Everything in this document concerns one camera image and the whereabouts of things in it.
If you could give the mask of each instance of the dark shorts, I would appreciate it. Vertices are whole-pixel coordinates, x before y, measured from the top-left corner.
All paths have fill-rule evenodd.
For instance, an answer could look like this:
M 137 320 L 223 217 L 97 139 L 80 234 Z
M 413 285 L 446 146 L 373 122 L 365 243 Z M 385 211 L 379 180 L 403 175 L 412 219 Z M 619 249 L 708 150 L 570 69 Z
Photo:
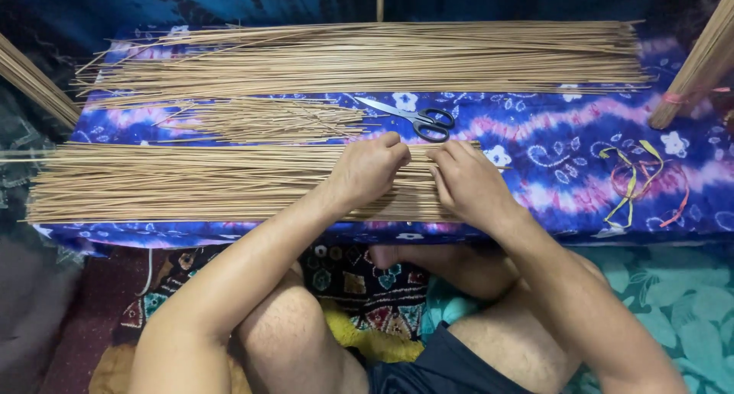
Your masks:
M 370 394 L 533 394 L 471 352 L 444 322 L 415 362 L 379 362 L 367 379 Z

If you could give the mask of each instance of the table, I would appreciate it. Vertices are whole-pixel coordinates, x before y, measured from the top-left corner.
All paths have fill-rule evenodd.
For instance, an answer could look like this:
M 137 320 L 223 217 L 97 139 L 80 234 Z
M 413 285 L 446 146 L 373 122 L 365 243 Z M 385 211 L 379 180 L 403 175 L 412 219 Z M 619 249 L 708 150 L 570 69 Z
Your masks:
M 187 26 L 173 27 L 174 33 Z M 118 39 L 142 33 L 120 33 Z M 107 62 L 128 54 L 128 44 L 114 42 Z M 170 57 L 180 49 L 152 47 L 136 57 Z M 685 54 L 670 37 L 641 42 L 641 62 L 659 80 L 637 93 L 606 95 L 550 93 L 318 93 L 291 94 L 286 98 L 331 98 L 343 106 L 364 108 L 355 96 L 374 98 L 413 111 L 439 107 L 456 117 L 451 136 L 458 140 L 478 140 L 492 162 L 513 169 L 503 176 L 515 198 L 559 242 L 566 245 L 630 245 L 672 243 L 690 245 L 734 239 L 734 143 L 720 125 L 708 101 L 694 111 L 697 120 L 678 118 L 663 131 L 651 129 L 647 116 L 660 101 Z M 104 93 L 92 98 L 106 97 Z M 176 108 L 93 110 L 87 105 L 71 140 L 91 143 L 145 145 L 152 140 L 189 136 L 184 130 L 151 126 L 171 115 Z M 403 136 L 405 143 L 424 143 L 407 120 L 374 117 L 368 122 L 375 137 L 390 130 Z M 603 148 L 618 147 L 631 160 L 653 160 L 639 146 L 647 140 L 666 161 L 661 177 L 650 191 L 634 202 L 629 228 L 612 227 L 603 219 L 619 203 L 620 195 L 611 183 L 616 158 L 602 159 Z M 186 145 L 212 145 L 211 141 Z M 660 227 L 677 213 L 690 193 L 687 204 L 673 223 Z M 626 223 L 623 207 L 612 220 Z M 141 248 L 193 247 L 233 242 L 257 223 L 73 223 L 42 224 L 36 229 L 46 236 L 87 251 L 103 254 L 104 244 Z M 331 226 L 322 238 L 344 243 L 449 243 L 487 239 L 481 231 L 460 223 L 341 222 Z

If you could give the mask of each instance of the black scissor handle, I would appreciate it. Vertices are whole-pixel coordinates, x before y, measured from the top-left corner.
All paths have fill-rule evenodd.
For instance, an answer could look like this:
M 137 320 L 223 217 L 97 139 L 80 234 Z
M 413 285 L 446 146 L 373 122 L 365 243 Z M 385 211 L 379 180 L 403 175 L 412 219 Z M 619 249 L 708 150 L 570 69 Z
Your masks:
M 435 113 L 436 118 L 428 116 L 428 113 Z M 443 127 L 445 129 L 454 128 L 454 123 L 455 123 L 454 116 L 452 116 L 451 113 L 447 112 L 446 110 L 432 109 L 429 107 L 427 109 L 422 109 L 418 111 L 417 115 L 426 119 L 427 123 L 434 124 L 436 126 Z M 448 122 L 441 120 L 441 116 L 448 118 Z
M 442 143 L 448 140 L 448 128 L 445 126 L 437 126 L 435 124 L 429 124 L 424 123 L 420 120 L 414 120 L 413 121 L 413 130 L 416 130 L 416 134 L 423 140 L 427 140 L 431 143 Z M 424 133 L 424 131 L 429 130 L 431 132 L 436 132 L 440 135 L 440 137 L 431 137 Z

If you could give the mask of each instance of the white cable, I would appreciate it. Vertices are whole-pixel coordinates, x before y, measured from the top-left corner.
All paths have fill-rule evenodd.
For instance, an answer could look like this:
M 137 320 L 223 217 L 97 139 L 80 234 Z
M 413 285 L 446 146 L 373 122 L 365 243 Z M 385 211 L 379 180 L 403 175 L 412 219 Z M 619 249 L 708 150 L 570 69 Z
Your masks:
M 140 291 L 140 293 L 136 293 L 137 296 L 142 296 L 144 293 L 148 291 L 148 288 L 151 287 L 151 280 L 153 279 L 153 249 L 148 249 L 148 282 L 145 282 L 145 288 Z

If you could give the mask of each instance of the hand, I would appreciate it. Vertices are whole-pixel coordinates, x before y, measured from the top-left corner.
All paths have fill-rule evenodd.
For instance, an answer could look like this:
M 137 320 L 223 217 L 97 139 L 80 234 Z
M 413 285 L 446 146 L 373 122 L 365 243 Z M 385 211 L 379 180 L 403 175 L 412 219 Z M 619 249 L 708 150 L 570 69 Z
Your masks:
M 468 142 L 450 140 L 427 151 L 441 203 L 475 228 L 495 236 L 523 215 L 495 165 Z
M 351 212 L 387 193 L 395 173 L 409 162 L 408 145 L 400 143 L 397 133 L 388 132 L 348 144 L 325 183 L 333 201 Z

